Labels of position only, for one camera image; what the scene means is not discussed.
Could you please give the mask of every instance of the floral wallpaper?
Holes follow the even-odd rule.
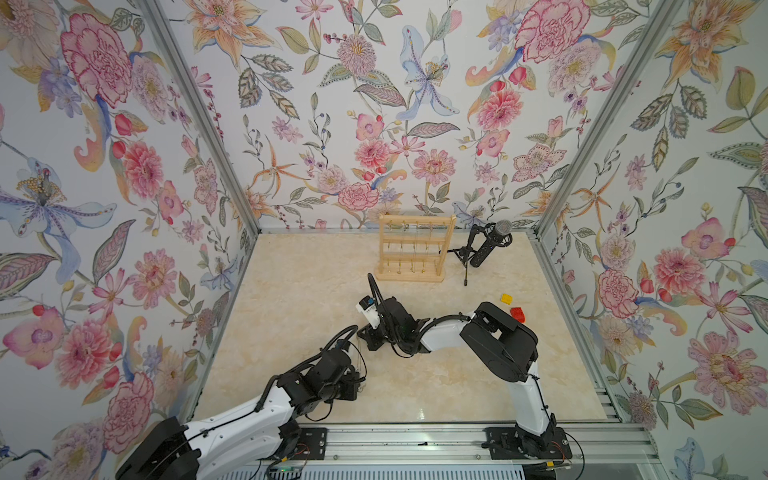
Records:
[[[768,6],[686,2],[545,244],[672,478],[764,478]]]
[[[131,0],[0,1],[0,84],[0,478],[113,478],[253,240]]]
[[[162,2],[262,228],[532,227],[651,0]]]

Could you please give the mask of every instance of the cable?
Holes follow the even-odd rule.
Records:
[[[333,400],[331,400],[331,403],[330,403],[330,405],[331,405],[331,408],[329,408],[329,409],[328,409],[328,413],[326,413],[326,416],[322,417],[321,419],[319,419],[319,420],[312,420],[312,419],[311,419],[309,416],[307,416],[307,415],[305,415],[305,416],[304,416],[304,418],[306,418],[306,419],[307,419],[307,420],[309,420],[310,422],[322,422],[323,420],[327,419],[327,418],[328,418],[328,416],[329,416],[329,415],[331,414],[331,412],[333,411]]]
[[[581,447],[581,444],[573,435],[568,432],[565,432],[565,435],[571,437],[571,439],[576,442],[576,445],[578,445],[578,449],[581,450],[581,472],[578,473],[578,477],[574,478],[574,480],[578,480],[581,478],[581,474],[584,473],[584,467],[587,465],[587,456],[584,454],[584,449]]]

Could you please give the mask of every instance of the pink peony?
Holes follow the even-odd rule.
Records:
[[[547,89],[551,95],[571,90],[581,84],[592,72],[594,64],[602,55],[597,42],[580,41],[552,60],[549,64]]]
[[[322,170],[317,176],[317,187],[326,194],[337,194],[348,184],[344,171],[338,165]]]
[[[626,272],[634,255],[634,243],[618,233],[611,235],[600,247],[603,264],[613,270]]]
[[[514,90],[501,90],[492,93],[478,112],[478,123],[485,130],[506,127],[516,119],[523,108],[520,94]]]
[[[589,17],[582,0],[538,0],[523,18],[515,49],[525,47],[523,61],[557,57],[576,43]]]
[[[216,182],[216,168],[210,158],[204,167],[198,167],[194,171],[194,181],[197,187],[194,189],[194,199],[205,205],[209,215],[216,211],[216,202],[219,200],[219,185]]]
[[[364,141],[355,151],[355,159],[364,167],[375,169],[384,165],[389,160],[389,147],[384,140],[372,138]]]
[[[69,18],[69,31],[61,33],[64,60],[80,88],[96,100],[99,95],[110,107],[128,99],[131,91],[131,62],[118,33],[90,13]]]
[[[64,338],[64,353],[56,357],[61,386],[76,389],[80,381],[92,382],[109,360],[112,340],[107,326],[96,320],[75,325]]]
[[[659,285],[677,295],[695,293],[704,281],[704,265],[682,248],[662,250],[656,255],[654,273]]]
[[[133,143],[123,157],[125,178],[131,189],[141,198],[152,198],[160,191],[163,165],[154,147],[143,141]]]
[[[112,397],[104,418],[104,447],[121,453],[138,438],[152,412],[154,387],[146,373],[138,372],[133,382],[122,382]]]
[[[353,184],[339,192],[339,203],[350,210],[363,211],[379,202],[379,191],[368,184]]]
[[[632,280],[618,270],[605,270],[598,279],[600,300],[618,318],[629,318],[640,308],[635,304],[637,289]]]

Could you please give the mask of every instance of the wooden rack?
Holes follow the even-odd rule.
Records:
[[[442,282],[445,254],[451,243],[456,215],[379,217],[377,280]]]

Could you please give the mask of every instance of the marble floor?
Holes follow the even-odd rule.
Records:
[[[452,247],[466,243],[453,235]],[[475,239],[475,248],[482,236]],[[214,415],[261,394],[266,381],[317,353],[343,327],[364,326],[355,310],[369,295],[366,274],[378,261],[373,233],[264,234],[259,237],[232,316],[216,354],[196,418]],[[539,338],[541,388],[558,420],[605,419],[573,339],[524,233],[496,249],[478,269],[445,261],[442,283],[379,282],[416,319],[473,311],[490,301],[508,311],[503,293],[522,307]],[[441,349],[411,359],[391,348],[369,352],[355,402],[335,402],[327,422],[469,422],[515,417],[506,385],[469,348]],[[358,362],[352,353],[353,362]],[[321,404],[310,416],[322,418]]]

